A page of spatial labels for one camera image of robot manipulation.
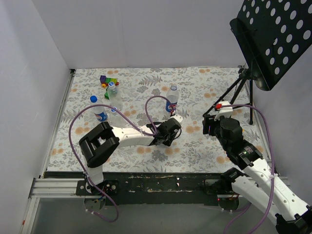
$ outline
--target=clear plastic bottle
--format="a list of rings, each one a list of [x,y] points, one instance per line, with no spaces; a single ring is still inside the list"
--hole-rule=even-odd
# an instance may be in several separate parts
[[[171,102],[171,104],[174,107],[174,111],[176,110],[177,101],[179,99],[179,91],[177,89],[177,86],[175,84],[171,85],[170,89],[167,92],[167,99]],[[166,103],[166,111],[171,112],[172,107],[170,103],[167,101]]]
[[[99,100],[96,96],[91,96],[90,101],[91,101],[91,104],[90,104],[91,106],[95,104],[103,104],[103,102]],[[98,121],[100,122],[107,121],[107,114],[106,114],[104,106],[93,107],[92,111],[94,115],[96,116],[96,118],[98,119]]]
[[[125,119],[120,114],[118,114],[114,109],[111,109],[110,124],[113,127],[118,127],[118,128],[126,127]]]
[[[118,110],[122,110],[122,100],[121,93],[117,86],[115,86],[114,82],[108,83],[107,89],[108,98],[111,101],[111,105],[118,108]]]

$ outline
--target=black perforated panel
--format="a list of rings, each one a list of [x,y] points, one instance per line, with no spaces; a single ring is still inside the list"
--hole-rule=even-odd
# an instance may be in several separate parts
[[[312,0],[245,0],[230,25],[256,85],[270,90],[312,44]]]

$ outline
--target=bottle cap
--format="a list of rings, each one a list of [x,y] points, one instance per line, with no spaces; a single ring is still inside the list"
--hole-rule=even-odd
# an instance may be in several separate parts
[[[177,90],[177,86],[175,84],[171,85],[171,90],[173,91]]]
[[[95,103],[97,100],[98,100],[98,98],[97,98],[96,96],[91,96],[91,97],[90,97],[90,101],[91,101],[92,103]]]
[[[109,87],[110,89],[115,89],[115,84],[114,84],[114,82],[109,82],[109,83],[108,83],[108,87]]]
[[[113,106],[113,108],[115,108],[116,110],[118,110],[117,107],[115,107],[115,106]],[[114,109],[111,109],[111,112],[116,113],[116,111],[115,111]]]

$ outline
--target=robotic arm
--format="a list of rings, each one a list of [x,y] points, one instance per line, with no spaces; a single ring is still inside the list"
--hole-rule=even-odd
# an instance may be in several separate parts
[[[108,122],[100,123],[79,141],[90,179],[96,185],[104,181],[102,165],[118,148],[160,144],[170,146],[181,131],[182,120],[181,116],[174,115],[165,122],[154,123],[157,127],[154,136],[144,135],[133,128],[117,128],[110,126]],[[154,129],[151,124],[147,124],[141,130],[152,134]]]
[[[227,101],[219,104],[229,105]],[[264,212],[271,191],[271,168],[262,154],[244,140],[239,121],[230,118],[232,112],[232,107],[221,107],[215,116],[204,115],[203,134],[216,136],[231,162],[253,178],[258,187],[236,168],[222,174],[221,181],[213,187],[222,184],[228,191],[243,195]],[[312,207],[297,197],[277,176],[274,177],[273,204],[268,217],[281,234],[312,232]]]

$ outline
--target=floral tablecloth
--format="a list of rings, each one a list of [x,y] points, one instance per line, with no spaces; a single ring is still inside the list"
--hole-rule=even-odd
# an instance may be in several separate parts
[[[165,69],[77,69],[68,96],[56,140],[51,151],[48,171],[75,172],[81,168],[68,141],[69,124],[73,117],[89,105],[91,95],[104,98],[105,90],[99,77],[117,78],[122,92],[123,113],[138,126],[148,123],[144,112],[145,101],[154,95],[166,96],[171,84],[176,84],[180,98],[177,111],[184,117],[182,134],[171,147],[132,146],[115,150],[103,165],[109,172],[190,172],[221,173],[234,165],[226,157],[215,137],[202,134],[202,114],[237,79],[237,68],[188,67]],[[245,89],[236,103],[247,103]],[[165,101],[155,98],[148,105],[153,121],[166,120]],[[236,109],[233,117],[244,129],[246,140],[254,144],[266,157],[258,126],[250,126],[249,110]],[[94,114],[88,110],[74,124],[72,139],[81,156],[78,141],[98,124]]]

